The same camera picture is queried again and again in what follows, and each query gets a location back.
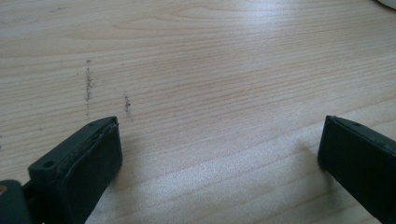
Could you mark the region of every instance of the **white object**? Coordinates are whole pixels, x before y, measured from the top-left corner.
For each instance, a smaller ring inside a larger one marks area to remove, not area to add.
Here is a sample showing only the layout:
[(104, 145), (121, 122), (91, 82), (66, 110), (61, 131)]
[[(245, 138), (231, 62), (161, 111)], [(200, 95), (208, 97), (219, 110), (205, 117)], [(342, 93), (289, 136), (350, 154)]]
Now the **white object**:
[(380, 3), (388, 7), (393, 7), (396, 9), (396, 0), (378, 0)]

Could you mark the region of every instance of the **wood grain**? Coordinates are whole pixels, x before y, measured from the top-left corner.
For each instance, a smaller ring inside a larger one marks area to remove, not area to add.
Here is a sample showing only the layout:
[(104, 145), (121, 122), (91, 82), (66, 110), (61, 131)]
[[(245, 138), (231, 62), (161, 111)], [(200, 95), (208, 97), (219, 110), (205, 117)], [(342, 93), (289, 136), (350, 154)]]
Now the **wood grain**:
[(0, 3), (0, 175), (116, 115), (87, 223), (377, 223), (318, 168), (336, 115), (396, 139), (396, 13), (374, 1)]

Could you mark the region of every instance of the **scratch mark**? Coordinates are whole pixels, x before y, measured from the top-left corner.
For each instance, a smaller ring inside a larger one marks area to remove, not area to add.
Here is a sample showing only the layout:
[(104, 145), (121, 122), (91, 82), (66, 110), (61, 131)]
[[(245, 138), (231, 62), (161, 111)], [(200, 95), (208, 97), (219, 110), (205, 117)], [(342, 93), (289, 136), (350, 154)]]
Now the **scratch mark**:
[(90, 72), (90, 68), (87, 68), (87, 71), (85, 72), (85, 76), (86, 76), (86, 96), (85, 96), (85, 102), (87, 103), (87, 111), (86, 111), (86, 115), (87, 115), (87, 119), (90, 118), (90, 100), (92, 98), (92, 78), (91, 78), (91, 72)]
[(129, 100), (128, 95), (126, 92), (123, 94), (124, 100), (125, 100), (125, 106), (124, 106), (124, 111), (126, 114), (126, 120), (131, 118), (131, 101)]
[(57, 7), (55, 9), (51, 10), (50, 12), (59, 12), (59, 11), (65, 10), (65, 9), (66, 9), (66, 7)]

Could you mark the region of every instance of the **wooden table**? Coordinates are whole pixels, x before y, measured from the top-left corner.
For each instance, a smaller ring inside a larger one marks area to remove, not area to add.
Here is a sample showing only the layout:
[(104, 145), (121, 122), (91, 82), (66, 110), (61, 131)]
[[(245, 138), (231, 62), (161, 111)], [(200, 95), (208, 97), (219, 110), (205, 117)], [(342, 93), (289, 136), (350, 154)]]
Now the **wooden table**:
[(396, 139), (396, 12), (375, 1), (0, 3), (0, 175), (117, 116), (87, 223), (377, 223), (317, 164), (326, 115)]

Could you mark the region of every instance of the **screw hole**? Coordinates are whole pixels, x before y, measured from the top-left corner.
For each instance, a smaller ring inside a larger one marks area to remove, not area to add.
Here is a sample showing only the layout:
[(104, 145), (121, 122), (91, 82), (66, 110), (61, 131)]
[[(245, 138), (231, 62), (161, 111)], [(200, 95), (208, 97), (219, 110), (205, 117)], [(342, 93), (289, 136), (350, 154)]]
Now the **screw hole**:
[(0, 185), (0, 195), (4, 194), (7, 191), (7, 186)]
[(50, 168), (51, 166), (53, 166), (54, 163), (55, 163), (54, 161), (46, 161), (44, 162), (43, 166), (45, 168)]

